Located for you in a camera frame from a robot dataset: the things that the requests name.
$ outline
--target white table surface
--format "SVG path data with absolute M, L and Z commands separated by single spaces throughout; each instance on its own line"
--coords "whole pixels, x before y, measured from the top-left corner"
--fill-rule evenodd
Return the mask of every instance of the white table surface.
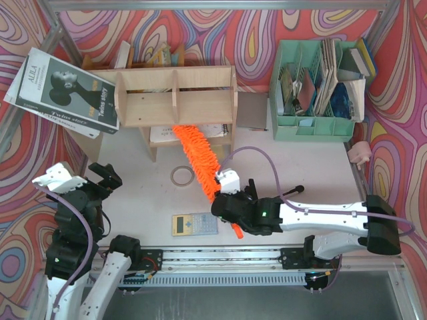
M 237 128 L 236 146 L 253 145 L 263 149 L 276 164 L 282 189 L 303 185 L 306 190 L 292 197 L 305 203 L 351 203 L 360 200 L 356 182 L 342 143 L 290 143 L 273 140 L 270 111 L 269 131 Z M 119 234 L 140 239 L 143 246 L 200 245 L 291 245 L 304 242 L 304 237 L 319 232 L 312 230 L 275 233 L 268 237 L 245 234 L 237 239 L 232 228 L 218 221 L 217 235 L 172 237 L 172 215 L 210 212 L 210 204 L 199 183 L 176 187 L 170 181 L 171 171 L 189 165 L 182 147 L 157 150 L 152 163 L 136 128 L 120 129 L 115 135 L 104 135 L 98 163 L 111 163 L 123 180 L 123 186 L 103 202 L 103 210 L 111 219 L 110 235 L 98 244 L 109 245 Z M 259 197 L 277 195 L 270 165 L 255 151 L 238 153 L 230 166 L 240 176 L 241 184 L 255 179 Z M 89 170 L 94 182 L 99 177 Z

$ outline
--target green desk organizer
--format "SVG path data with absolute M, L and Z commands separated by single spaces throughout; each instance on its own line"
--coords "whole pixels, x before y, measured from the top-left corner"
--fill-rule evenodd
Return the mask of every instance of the green desk organizer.
M 330 104 L 323 116 L 315 116 L 312 111 L 308 116 L 278 115 L 276 107 L 277 80 L 287 63 L 295 63 L 297 54 L 301 54 L 296 75 L 302 78 L 303 68 L 308 68 L 314 77 L 320 66 L 322 50 L 318 40 L 281 40 L 274 61 L 272 79 L 270 81 L 270 107 L 272 110 L 272 124 L 274 139 L 278 141 L 310 141 L 310 142 L 347 142 L 353 136 L 354 122 L 345 118 L 334 117 Z M 354 47 L 355 42 L 336 41 L 336 62 L 340 65 L 342 51 Z M 313 119 L 311 127 L 300 127 L 300 121 Z

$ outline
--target wooden shelf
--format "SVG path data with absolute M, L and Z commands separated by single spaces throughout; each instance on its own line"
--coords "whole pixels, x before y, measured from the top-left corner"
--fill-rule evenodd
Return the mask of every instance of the wooden shelf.
M 173 118 L 172 93 L 127 95 L 124 127 L 233 123 L 229 90 L 179 92 L 179 121 Z
M 94 71 L 115 83 L 114 104 L 122 127 L 137 127 L 155 162 L 158 147 L 180 141 L 153 143 L 151 127 L 226 124 L 225 137 L 209 138 L 211 145 L 234 148 L 238 111 L 236 68 L 232 65 Z

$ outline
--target black bracket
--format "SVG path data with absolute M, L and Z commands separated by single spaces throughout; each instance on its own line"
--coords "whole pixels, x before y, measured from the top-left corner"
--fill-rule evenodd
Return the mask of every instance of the black bracket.
M 161 270 L 163 265 L 163 250 L 160 249 L 141 249 L 139 239 L 128 237 L 126 235 L 118 235 L 111 240 L 109 244 L 109 252 L 120 252 L 125 257 L 130 257 L 132 264 L 129 271 L 152 270 L 152 260 L 157 265 L 157 270 Z
M 304 257 L 304 248 L 281 248 L 279 262 L 285 270 L 297 269 L 336 269 L 340 260 L 323 260 L 316 257 Z

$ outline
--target swirly patterned fabric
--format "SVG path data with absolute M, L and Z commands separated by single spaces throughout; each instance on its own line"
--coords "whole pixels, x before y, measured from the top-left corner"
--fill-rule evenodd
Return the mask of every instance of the swirly patterned fabric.
M 7 88 L 47 30 L 32 0 L 0 0 L 0 119 L 9 107 L 3 102 Z M 55 54 L 65 58 L 61 48 Z M 31 180 L 58 161 L 68 161 L 78 171 L 84 159 L 61 127 L 24 115 L 0 164 L 0 319 L 28 315 L 55 228 L 54 203 L 36 192 Z
M 403 238 L 404 258 L 427 315 L 427 1 L 404 0 L 373 47 L 379 74 L 356 140 L 370 142 L 366 177 L 374 193 L 417 233 Z
M 40 46 L 48 29 L 34 2 L 0 0 L 0 98 L 30 47 Z M 376 14 L 363 10 L 70 11 L 62 12 L 61 18 L 80 51 L 96 62 L 111 60 L 121 40 L 135 47 L 136 61 L 147 61 L 163 42 L 171 50 L 184 43 L 186 65 L 233 64 L 241 88 L 267 92 L 280 39 L 331 36 L 353 41 L 367 34 Z M 368 95 L 366 122 L 355 130 L 355 139 L 369 141 L 373 150 L 366 171 L 371 187 L 417 224 L 417 235 L 403 239 L 403 250 L 421 297 L 427 295 L 427 252 L 420 246 L 427 230 L 426 17 L 426 0 L 402 1 L 372 48 L 380 72 Z M 60 49 L 55 54 L 65 58 Z M 2 103 L 0 119 L 6 109 Z M 27 315 L 32 282 L 55 227 L 54 205 L 29 182 L 64 160 L 78 169 L 83 154 L 62 128 L 25 115 L 0 164 L 0 319 Z

